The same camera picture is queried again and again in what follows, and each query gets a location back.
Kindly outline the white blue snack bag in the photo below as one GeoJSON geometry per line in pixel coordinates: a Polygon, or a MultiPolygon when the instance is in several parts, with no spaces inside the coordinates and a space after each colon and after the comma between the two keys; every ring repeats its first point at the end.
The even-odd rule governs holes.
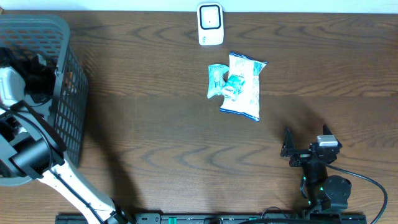
{"type": "Polygon", "coordinates": [[[229,72],[230,75],[238,75],[245,79],[242,93],[236,101],[224,97],[220,111],[243,115],[254,121],[259,121],[260,110],[260,81],[261,71],[267,66],[266,61],[254,60],[243,54],[236,52],[229,53],[229,72]]]}

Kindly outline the green white small box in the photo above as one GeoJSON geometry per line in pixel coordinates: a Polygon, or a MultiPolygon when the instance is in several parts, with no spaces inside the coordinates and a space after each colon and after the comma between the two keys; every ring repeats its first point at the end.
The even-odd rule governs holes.
{"type": "Polygon", "coordinates": [[[243,91],[245,79],[238,75],[230,75],[228,81],[225,83],[221,90],[222,95],[225,98],[236,101],[238,96],[243,91]]]}

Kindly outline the teal snack packet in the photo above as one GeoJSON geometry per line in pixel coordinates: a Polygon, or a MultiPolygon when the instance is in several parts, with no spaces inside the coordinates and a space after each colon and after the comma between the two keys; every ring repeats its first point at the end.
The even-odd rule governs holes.
{"type": "Polygon", "coordinates": [[[229,67],[223,64],[212,64],[208,66],[208,93],[207,98],[221,95],[225,85],[224,75],[229,72],[229,67]]]}

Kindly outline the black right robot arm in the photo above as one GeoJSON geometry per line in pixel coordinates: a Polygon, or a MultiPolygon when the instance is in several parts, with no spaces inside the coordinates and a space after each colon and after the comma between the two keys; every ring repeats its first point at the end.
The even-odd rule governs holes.
{"type": "Polygon", "coordinates": [[[290,159],[289,166],[303,170],[300,191],[308,200],[308,208],[302,216],[321,213],[340,214],[348,208],[351,195],[351,182],[338,175],[328,175],[327,165],[337,159],[342,144],[331,133],[328,126],[323,126],[323,134],[307,149],[297,149],[289,129],[284,132],[284,141],[280,155],[290,159]]]}

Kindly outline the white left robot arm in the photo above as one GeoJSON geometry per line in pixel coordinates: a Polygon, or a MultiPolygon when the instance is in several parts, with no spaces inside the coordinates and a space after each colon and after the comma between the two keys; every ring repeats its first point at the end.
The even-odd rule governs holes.
{"type": "Polygon", "coordinates": [[[38,51],[1,48],[1,185],[48,185],[88,223],[135,223],[77,170],[85,76],[38,51]]]}

